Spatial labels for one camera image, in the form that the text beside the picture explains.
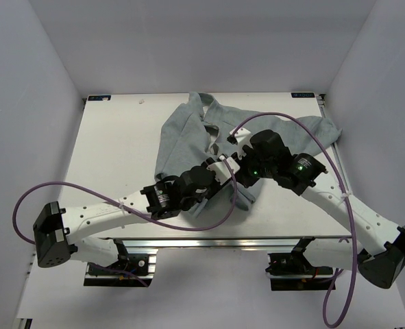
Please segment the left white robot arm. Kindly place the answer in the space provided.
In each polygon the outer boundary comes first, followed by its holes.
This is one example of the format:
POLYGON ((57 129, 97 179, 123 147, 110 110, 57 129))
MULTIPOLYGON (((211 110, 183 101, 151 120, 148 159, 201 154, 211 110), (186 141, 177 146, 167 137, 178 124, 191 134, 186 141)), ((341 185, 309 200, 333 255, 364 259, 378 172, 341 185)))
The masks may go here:
POLYGON ((121 273, 128 259, 122 242, 100 239, 98 233, 136 223, 162 224, 215 195, 239 169, 235 160, 222 156, 121 199, 74 208, 50 202, 33 224, 38 266, 51 268, 73 259, 121 273))

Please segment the grey zip-up jacket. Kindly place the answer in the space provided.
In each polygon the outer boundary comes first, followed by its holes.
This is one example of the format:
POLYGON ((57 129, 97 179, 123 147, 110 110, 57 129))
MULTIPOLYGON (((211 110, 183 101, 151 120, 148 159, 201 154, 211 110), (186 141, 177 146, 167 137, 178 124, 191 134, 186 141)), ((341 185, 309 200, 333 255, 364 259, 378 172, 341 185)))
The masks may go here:
POLYGON ((235 146, 228 143, 227 137, 247 118, 251 119, 244 125, 247 130, 253 134, 263 130, 278 133, 294 154, 316 156, 321 150, 312 136, 329 147, 341 135, 329 119, 307 116, 294 123, 276 116, 257 117, 254 111, 224 106, 210 94, 191 92, 188 101, 179 105, 161 128, 155 179, 179 176, 209 157, 232 155, 235 146))

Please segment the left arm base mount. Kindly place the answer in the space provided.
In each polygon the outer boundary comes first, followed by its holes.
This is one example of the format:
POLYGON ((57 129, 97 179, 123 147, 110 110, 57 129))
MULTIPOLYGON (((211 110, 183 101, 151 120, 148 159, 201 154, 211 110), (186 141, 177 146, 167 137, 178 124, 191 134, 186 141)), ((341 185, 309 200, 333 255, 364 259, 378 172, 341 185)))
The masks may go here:
POLYGON ((117 261, 107 267, 88 263, 84 286, 148 288, 154 276, 156 255, 149 251, 128 250, 121 239, 112 241, 117 246, 117 261))

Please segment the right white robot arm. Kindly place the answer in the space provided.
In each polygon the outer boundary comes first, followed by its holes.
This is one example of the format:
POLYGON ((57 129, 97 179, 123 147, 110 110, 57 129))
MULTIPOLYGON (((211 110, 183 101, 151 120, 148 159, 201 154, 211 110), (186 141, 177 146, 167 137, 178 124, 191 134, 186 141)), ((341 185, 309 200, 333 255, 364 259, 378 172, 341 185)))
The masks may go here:
POLYGON ((357 197, 344 192, 326 167, 309 154, 292 154, 281 136, 272 130, 252 134, 244 128, 232 130, 229 142, 238 146, 233 156, 240 169, 236 180, 251 187, 260 179, 272 179, 313 203, 351 231, 343 244, 336 239, 302 237, 292 249, 286 265, 274 265, 273 275, 296 269, 357 269, 374 286, 388 289, 405 267, 405 226, 382 217, 357 197))

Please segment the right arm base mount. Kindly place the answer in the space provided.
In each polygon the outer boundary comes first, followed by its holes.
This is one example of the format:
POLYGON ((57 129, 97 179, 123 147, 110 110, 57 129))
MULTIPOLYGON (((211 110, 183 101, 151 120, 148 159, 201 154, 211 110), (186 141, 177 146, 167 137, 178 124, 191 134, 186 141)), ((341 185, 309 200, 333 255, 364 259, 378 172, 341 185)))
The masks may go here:
POLYGON ((265 269, 272 291, 325 291, 336 271, 331 267, 313 267, 303 252, 314 240, 304 237, 291 251, 270 251, 265 269))

